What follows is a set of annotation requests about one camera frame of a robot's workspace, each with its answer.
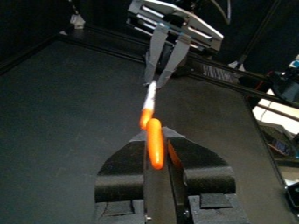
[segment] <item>wire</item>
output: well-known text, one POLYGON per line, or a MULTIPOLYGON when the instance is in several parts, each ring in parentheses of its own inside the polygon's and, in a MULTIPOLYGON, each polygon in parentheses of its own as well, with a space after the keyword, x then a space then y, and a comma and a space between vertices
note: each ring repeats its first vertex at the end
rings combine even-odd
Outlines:
POLYGON ((220 8, 220 5, 217 4, 217 2, 215 0, 209 0, 213 5, 216 6, 217 10, 219 10, 219 13, 220 15, 223 16, 224 18, 224 21, 227 24, 229 24, 229 18, 231 18, 231 5, 229 5, 229 0, 228 0, 228 15, 225 15, 225 12, 224 10, 220 8))
POLYGON ((269 106, 271 106, 271 103, 272 103, 272 101, 268 103, 268 105, 267 105, 267 107, 265 107, 265 111, 264 111, 263 115, 260 116, 260 119, 259 119, 260 122, 261 122, 261 120, 263 120, 263 116, 264 116, 264 114, 265 114, 265 112, 267 112, 267 110, 268 110, 268 108, 269 108, 269 106))
POLYGON ((68 2, 69 2, 71 7, 72 7, 72 9, 73 9, 73 11, 75 11, 75 14, 79 15, 80 13, 79 13, 79 11, 77 11, 77 7, 76 7, 75 3, 73 3, 71 0, 68 0, 68 2))

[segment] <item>black panel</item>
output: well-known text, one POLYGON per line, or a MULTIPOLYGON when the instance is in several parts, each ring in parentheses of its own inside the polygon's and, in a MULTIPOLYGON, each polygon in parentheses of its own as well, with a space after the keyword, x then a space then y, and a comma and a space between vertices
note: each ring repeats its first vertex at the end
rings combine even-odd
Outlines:
POLYGON ((67 0, 1 0, 0 61, 65 29, 72 13, 67 0))

